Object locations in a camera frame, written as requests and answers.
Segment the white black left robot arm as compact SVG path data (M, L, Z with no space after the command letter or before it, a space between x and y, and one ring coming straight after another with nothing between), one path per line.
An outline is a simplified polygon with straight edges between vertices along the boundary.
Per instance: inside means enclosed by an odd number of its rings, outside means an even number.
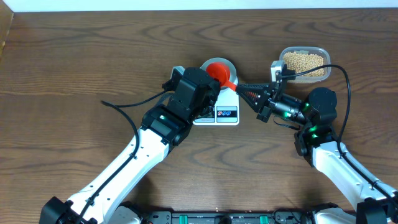
M119 204L137 183L188 135L194 120L214 107L221 90L217 79L200 68L177 68L162 85L172 91L132 126L126 148L86 187L66 202L52 197L40 213L40 223L109 223Z

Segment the red plastic measuring scoop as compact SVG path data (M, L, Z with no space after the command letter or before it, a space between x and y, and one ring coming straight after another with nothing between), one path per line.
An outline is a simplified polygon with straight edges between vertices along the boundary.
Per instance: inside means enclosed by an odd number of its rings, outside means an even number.
M206 67L206 72L220 83L221 88L236 91L237 85L231 81L232 74L229 67L222 62L213 62Z

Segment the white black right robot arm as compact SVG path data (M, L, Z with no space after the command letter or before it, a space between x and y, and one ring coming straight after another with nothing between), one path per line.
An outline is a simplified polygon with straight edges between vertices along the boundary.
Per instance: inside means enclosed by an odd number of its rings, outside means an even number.
M268 122L274 115L297 124L297 154L327 176L355 211L352 215L326 203L304 214L301 223L397 223L397 190L356 160L335 132L335 92L316 88L300 100L286 95L284 88L283 84L239 84L236 93L259 120Z

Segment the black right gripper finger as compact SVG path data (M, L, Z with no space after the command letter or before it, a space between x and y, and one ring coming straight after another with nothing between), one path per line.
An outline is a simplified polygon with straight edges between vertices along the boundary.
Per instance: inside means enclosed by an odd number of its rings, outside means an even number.
M256 113L265 113L269 111L270 94L268 93L243 92L241 98Z
M254 93L263 93L271 90L274 86L270 83L255 83L255 84L238 84L236 93L244 93L246 91Z

